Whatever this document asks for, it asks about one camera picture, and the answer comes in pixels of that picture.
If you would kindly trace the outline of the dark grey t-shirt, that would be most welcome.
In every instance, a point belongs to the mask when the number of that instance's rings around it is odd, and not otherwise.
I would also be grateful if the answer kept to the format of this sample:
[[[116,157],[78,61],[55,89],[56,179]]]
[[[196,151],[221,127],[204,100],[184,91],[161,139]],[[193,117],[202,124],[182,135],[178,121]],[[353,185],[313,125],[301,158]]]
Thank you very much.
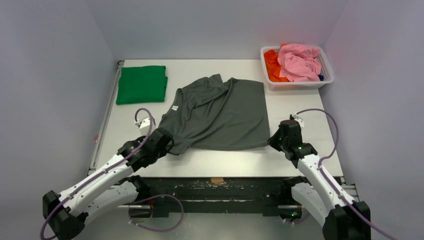
[[[173,135],[173,155],[189,148],[244,151],[265,147],[270,126],[262,82],[220,74],[178,88],[159,127]]]

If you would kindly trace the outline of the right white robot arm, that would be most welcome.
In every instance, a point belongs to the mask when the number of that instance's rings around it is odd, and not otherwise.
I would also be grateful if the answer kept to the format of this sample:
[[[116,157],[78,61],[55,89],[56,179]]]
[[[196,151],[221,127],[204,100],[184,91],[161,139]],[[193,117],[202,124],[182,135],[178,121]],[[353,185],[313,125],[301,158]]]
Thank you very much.
[[[315,148],[303,142],[298,121],[281,121],[268,145],[283,152],[307,179],[291,187],[291,196],[320,224],[324,239],[371,239],[371,228],[366,223],[371,219],[369,206],[355,200],[329,174]]]

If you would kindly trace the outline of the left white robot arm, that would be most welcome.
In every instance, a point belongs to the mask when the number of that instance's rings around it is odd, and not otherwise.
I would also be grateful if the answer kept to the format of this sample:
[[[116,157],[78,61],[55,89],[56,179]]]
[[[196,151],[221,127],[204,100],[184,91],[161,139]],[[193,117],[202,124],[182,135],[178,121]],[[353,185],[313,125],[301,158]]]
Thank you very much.
[[[134,173],[164,157],[173,143],[169,131],[157,128],[149,136],[125,142],[105,165],[79,183],[60,193],[47,192],[42,197],[45,221],[40,238],[45,239],[49,226],[55,238],[71,240],[108,210],[150,198],[150,186]]]

